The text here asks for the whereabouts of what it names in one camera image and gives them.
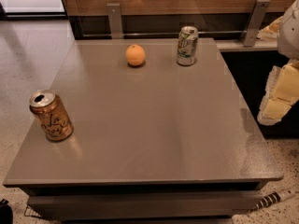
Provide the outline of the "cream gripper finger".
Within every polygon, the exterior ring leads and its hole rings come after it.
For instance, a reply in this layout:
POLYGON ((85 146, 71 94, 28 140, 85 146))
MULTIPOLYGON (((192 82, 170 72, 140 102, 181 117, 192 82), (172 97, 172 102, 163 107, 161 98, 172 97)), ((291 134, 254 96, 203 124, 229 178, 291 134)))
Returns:
POLYGON ((266 81, 257 120, 265 126, 275 125, 298 101, 299 61, 289 60, 282 67, 274 65, 266 81))
POLYGON ((257 34, 257 37, 263 41, 276 41, 278 39, 279 26, 282 17, 272 21, 269 25, 265 26, 257 34))

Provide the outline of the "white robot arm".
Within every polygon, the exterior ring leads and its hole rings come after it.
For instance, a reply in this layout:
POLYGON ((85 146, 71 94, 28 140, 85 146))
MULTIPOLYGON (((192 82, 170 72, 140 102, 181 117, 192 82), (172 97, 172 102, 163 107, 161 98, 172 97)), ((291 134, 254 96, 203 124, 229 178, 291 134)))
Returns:
POLYGON ((273 66, 259 107, 258 122, 272 126, 281 122, 299 101, 299 0, 267 29, 271 33, 278 31, 278 52, 289 58, 281 68, 273 66))

